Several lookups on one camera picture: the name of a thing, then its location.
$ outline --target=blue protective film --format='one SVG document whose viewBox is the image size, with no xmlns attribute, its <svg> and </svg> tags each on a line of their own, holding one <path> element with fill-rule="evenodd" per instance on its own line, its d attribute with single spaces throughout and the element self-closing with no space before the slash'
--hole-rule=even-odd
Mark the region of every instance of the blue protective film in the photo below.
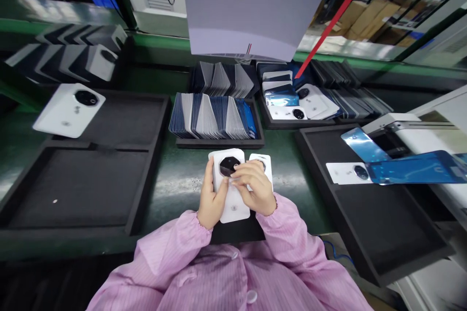
<svg viewBox="0 0 467 311">
<path fill-rule="evenodd" d="M 355 128 L 342 134 L 341 138 L 365 163 L 392 160 L 391 157 L 360 128 Z"/>
<path fill-rule="evenodd" d="M 467 183 L 467 177 L 446 151 L 366 164 L 374 183 Z"/>
</svg>

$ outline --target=camera cutout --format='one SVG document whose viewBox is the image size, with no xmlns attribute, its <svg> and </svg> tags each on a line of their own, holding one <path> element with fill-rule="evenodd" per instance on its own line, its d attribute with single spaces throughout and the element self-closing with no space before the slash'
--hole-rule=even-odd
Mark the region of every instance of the camera cutout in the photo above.
<svg viewBox="0 0 467 311">
<path fill-rule="evenodd" d="M 300 100 L 303 100 L 306 96 L 308 96 L 309 93 L 310 93 L 310 90 L 308 90 L 307 88 L 301 89 L 300 91 L 297 92 L 298 98 Z"/>
<path fill-rule="evenodd" d="M 241 163 L 237 158 L 235 158 L 235 157 L 226 157 L 226 158 L 222 159 L 222 161 L 219 164 L 220 173 L 223 176 L 230 177 L 235 172 L 234 166 L 235 165 L 240 165 L 240 164 Z"/>
<path fill-rule="evenodd" d="M 355 175 L 357 175 L 362 180 L 368 180 L 369 178 L 369 175 L 366 169 L 360 165 L 356 165 L 354 167 L 354 172 L 355 172 Z"/>
<path fill-rule="evenodd" d="M 294 109 L 292 113 L 293 113 L 293 116 L 297 119 L 303 119 L 305 117 L 305 114 L 299 109 Z"/>
<path fill-rule="evenodd" d="M 110 52 L 105 51 L 105 50 L 102 50 L 102 51 L 101 51 L 101 56 L 102 56 L 106 61 L 109 61 L 110 63 L 115 63 L 115 61 L 117 61 L 117 59 L 115 58 L 115 56 L 114 56 L 113 54 L 111 54 Z"/>
<path fill-rule="evenodd" d="M 92 92 L 87 90 L 79 90 L 74 94 L 76 100 L 88 107 L 95 106 L 99 103 L 99 99 Z"/>
</svg>

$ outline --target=worker's right hand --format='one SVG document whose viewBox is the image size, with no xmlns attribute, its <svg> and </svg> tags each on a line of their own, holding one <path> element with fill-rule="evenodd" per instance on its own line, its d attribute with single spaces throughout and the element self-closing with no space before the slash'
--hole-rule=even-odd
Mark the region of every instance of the worker's right hand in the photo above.
<svg viewBox="0 0 467 311">
<path fill-rule="evenodd" d="M 231 177 L 236 180 L 232 184 L 242 195 L 245 205 L 261 215 L 271 215 L 277 204 L 272 194 L 272 184 L 264 174 L 263 163 L 259 160 L 249 160 L 234 168 L 235 172 Z"/>
</svg>

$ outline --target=white machine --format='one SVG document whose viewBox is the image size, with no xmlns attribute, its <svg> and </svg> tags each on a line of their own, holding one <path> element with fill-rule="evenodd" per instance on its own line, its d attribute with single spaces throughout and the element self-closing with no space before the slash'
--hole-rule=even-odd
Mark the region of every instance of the white machine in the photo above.
<svg viewBox="0 0 467 311">
<path fill-rule="evenodd" d="M 390 113 L 363 127 L 368 135 L 394 132 L 415 154 L 445 150 L 467 153 L 467 86 L 416 108 Z M 461 227 L 449 227 L 456 255 L 391 284 L 410 311 L 465 310 L 467 286 L 467 184 L 430 185 Z"/>
</svg>

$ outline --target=cuff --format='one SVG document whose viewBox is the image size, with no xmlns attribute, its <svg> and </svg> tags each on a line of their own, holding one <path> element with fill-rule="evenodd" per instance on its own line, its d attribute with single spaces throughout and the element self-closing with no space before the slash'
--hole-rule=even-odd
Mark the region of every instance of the cuff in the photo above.
<svg viewBox="0 0 467 311">
<path fill-rule="evenodd" d="M 261 226 L 267 225 L 269 227 L 280 227 L 282 225 L 284 217 L 284 201 L 283 197 L 278 193 L 274 192 L 274 197 L 276 198 L 276 210 L 269 216 L 264 216 L 259 213 L 256 213 L 256 219 Z"/>
</svg>

